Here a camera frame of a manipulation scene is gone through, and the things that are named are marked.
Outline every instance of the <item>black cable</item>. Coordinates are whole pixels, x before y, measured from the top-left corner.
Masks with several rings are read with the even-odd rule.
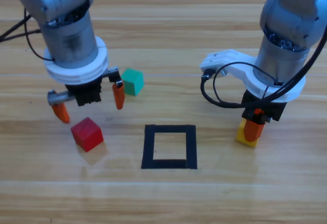
[[[19,23],[15,24],[14,26],[12,26],[8,31],[6,31],[4,34],[2,34],[0,36],[0,40],[3,40],[4,38],[6,38],[9,34],[11,34],[12,32],[14,32],[15,30],[17,30],[20,26],[22,26],[23,24],[25,24],[29,19],[31,19],[31,15],[28,16],[24,16],[24,19],[21,20]]]
[[[39,34],[39,33],[41,33],[40,29],[36,29],[36,30],[27,32],[28,35]],[[4,39],[0,39],[0,43],[8,41],[8,40],[16,39],[16,38],[19,38],[19,37],[24,37],[25,35],[26,35],[26,33],[21,33],[21,34],[13,35],[13,36],[10,36],[10,37],[4,38]]]
[[[292,88],[294,88],[295,85],[298,84],[299,81],[302,80],[302,78],[307,74],[307,72],[310,70],[310,68],[313,66],[313,64],[315,63],[315,61],[317,60],[317,58],[319,57],[323,47],[325,46],[327,42],[327,27],[324,30],[324,34],[315,50],[315,52],[313,53],[312,57],[310,58],[310,60],[306,63],[306,65],[303,66],[303,68],[293,77],[291,78],[286,84],[284,84],[280,89],[278,89],[276,92],[270,94],[269,96],[257,101],[257,102],[250,102],[250,103],[244,103],[244,104],[239,104],[239,103],[229,103],[229,102],[225,102],[223,100],[221,100],[217,94],[216,91],[216,87],[215,87],[215,81],[217,78],[217,75],[221,72],[221,70],[223,70],[225,67],[233,65],[235,63],[228,63],[224,66],[222,66],[215,74],[214,77],[214,92],[215,95],[217,97],[218,101],[213,100],[211,97],[209,97],[205,90],[204,90],[204,83],[210,79],[211,76],[208,75],[203,75],[201,78],[201,85],[200,85],[200,89],[201,89],[201,93],[204,96],[204,98],[206,98],[210,103],[222,107],[222,108],[247,108],[247,109],[254,109],[254,108],[258,108],[258,107],[263,107],[266,105],[269,105],[272,101],[280,98],[281,96],[283,96],[284,94],[286,94],[287,92],[289,92]]]
[[[24,9],[24,19],[26,18],[26,14],[27,14],[27,11],[26,9]],[[30,47],[30,49],[32,50],[32,52],[40,59],[42,60],[45,60],[45,61],[55,61],[55,59],[47,59],[47,58],[44,58],[42,56],[40,56],[39,54],[37,54],[37,52],[33,49],[32,47],[32,44],[30,42],[30,38],[29,38],[29,35],[28,35],[28,31],[27,31],[27,21],[24,22],[24,29],[25,29],[25,36],[26,36],[26,41]]]

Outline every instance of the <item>black tape square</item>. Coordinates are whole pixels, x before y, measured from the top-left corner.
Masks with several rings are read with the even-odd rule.
[[[185,159],[153,159],[155,133],[186,133]],[[197,169],[196,126],[146,125],[142,169]]]

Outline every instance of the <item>wood grain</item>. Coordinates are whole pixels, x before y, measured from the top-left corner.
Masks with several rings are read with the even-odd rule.
[[[23,38],[2,43],[0,223],[327,223],[326,50],[256,149],[235,142],[242,110],[215,107],[199,90],[207,53],[257,55],[264,2],[95,0],[94,29],[110,65],[143,71],[145,87],[118,111],[105,82],[101,103],[67,103],[71,125],[46,102],[48,90],[64,86]],[[0,10],[0,32],[22,18],[18,0],[0,0]],[[31,41],[42,53],[42,37]],[[234,102],[244,92],[233,77],[218,88]],[[70,127],[87,116],[105,141],[86,154]],[[198,170],[141,170],[144,127],[154,123],[197,126]],[[157,139],[155,158],[185,158],[183,137]]]

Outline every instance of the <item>cube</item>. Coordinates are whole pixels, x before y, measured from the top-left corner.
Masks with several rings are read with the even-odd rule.
[[[84,151],[88,152],[103,142],[101,128],[89,117],[71,128],[73,137]]]
[[[143,73],[135,69],[126,69],[122,74],[122,80],[127,95],[137,96],[144,87]]]

